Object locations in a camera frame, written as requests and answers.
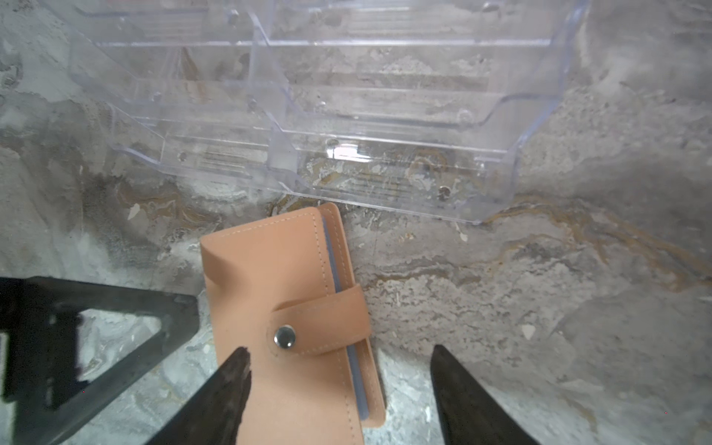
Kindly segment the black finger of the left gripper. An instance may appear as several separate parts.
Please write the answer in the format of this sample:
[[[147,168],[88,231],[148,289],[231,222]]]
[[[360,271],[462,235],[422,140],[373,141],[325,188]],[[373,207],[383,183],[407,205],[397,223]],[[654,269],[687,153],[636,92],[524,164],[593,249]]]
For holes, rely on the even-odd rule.
[[[149,327],[125,352],[101,352],[85,320],[126,316]],[[1,400],[12,444],[61,444],[200,328],[194,296],[59,278],[1,280]]]

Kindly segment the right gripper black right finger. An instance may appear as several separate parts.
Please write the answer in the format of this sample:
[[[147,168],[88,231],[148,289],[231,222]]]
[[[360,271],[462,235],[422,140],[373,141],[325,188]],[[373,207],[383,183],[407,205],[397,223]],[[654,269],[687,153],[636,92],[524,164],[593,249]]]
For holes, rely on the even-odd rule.
[[[432,352],[430,376],[446,444],[538,444],[442,345]]]

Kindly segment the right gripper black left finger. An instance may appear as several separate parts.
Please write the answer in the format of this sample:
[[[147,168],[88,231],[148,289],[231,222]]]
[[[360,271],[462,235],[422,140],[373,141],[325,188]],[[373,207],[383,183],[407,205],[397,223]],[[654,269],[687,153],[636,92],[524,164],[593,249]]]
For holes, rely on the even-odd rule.
[[[250,390],[250,352],[239,347],[148,444],[236,444]]]

